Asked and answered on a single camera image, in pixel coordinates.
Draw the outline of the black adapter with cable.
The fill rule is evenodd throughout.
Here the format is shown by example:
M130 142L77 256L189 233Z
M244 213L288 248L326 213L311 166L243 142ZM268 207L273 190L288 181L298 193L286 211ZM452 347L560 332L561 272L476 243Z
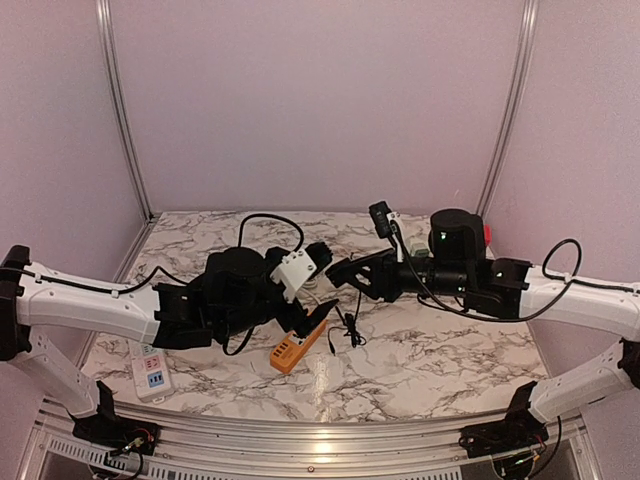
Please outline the black adapter with cable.
M352 348L357 348L360 346L365 346L367 344L367 339L361 335L361 333L357 329L357 320L359 318L359 313L362 305L362 293L358 294L356 308L354 313L343 313L338 305L335 305L334 310L340 319L341 324L339 326L332 326L329 328L327 332L327 341L330 353L335 356L336 348L334 343L331 340L331 334L334 330L341 330L344 332L343 336L347 337L350 340L350 344Z

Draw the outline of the orange power strip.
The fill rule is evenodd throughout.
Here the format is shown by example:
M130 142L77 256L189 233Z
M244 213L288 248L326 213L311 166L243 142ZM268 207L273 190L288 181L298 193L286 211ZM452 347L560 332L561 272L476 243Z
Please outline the orange power strip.
M289 332L272 350L269 357L270 366L280 373L290 374L322 335L326 326L327 320L324 319L304 338L298 337L293 331Z

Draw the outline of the red cube socket adapter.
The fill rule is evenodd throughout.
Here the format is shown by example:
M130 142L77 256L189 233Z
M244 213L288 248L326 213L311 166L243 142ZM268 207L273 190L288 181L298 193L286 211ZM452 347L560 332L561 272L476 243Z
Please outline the red cube socket adapter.
M492 242L492 231L489 225L484 225L485 245L489 246Z

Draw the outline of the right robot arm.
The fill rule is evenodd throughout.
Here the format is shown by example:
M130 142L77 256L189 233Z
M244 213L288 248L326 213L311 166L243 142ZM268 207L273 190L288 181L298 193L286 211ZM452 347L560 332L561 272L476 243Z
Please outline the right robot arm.
M399 217L386 203L370 207L379 237L391 248L355 260L344 259L326 272L335 287L349 284L373 300L392 303L415 293L441 306L459 297L458 315L496 323L550 319L619 335L598 357L560 375L516 390L495 438L515 448L535 424L639 385L639 286L557 273L546 263L487 256L482 218L461 209L430 217L427 256L410 254Z

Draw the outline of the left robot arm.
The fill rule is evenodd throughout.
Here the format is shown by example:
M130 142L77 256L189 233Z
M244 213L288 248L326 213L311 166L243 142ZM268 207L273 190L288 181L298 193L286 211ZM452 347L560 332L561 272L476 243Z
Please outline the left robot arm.
M306 337L335 304L308 309L297 293L331 260L323 242L265 254L230 247L210 254L203 273L184 285L145 279L125 286L56 272L32 261L29 247L14 245L1 262L1 359L39 379L73 418L87 418L102 443L116 445L127 430L113 413L111 392L48 345L42 327L107 333L168 350L226 347L271 320Z

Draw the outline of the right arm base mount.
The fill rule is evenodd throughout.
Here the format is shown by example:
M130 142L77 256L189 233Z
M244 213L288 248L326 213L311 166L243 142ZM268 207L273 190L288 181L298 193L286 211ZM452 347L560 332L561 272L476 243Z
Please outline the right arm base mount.
M529 412L530 396L536 385L531 381L515 391L503 419L460 430L458 445L469 458L522 449L549 439L546 422L540 422Z

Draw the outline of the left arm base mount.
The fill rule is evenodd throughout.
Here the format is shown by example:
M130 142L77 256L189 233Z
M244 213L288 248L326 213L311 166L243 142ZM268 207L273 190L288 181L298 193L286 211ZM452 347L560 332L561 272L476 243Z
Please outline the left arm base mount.
M97 381L99 401L87 417L71 415L73 435L93 444L111 447L112 455L136 451L151 456L156 448L160 426L154 422L123 417L115 413L112 391Z

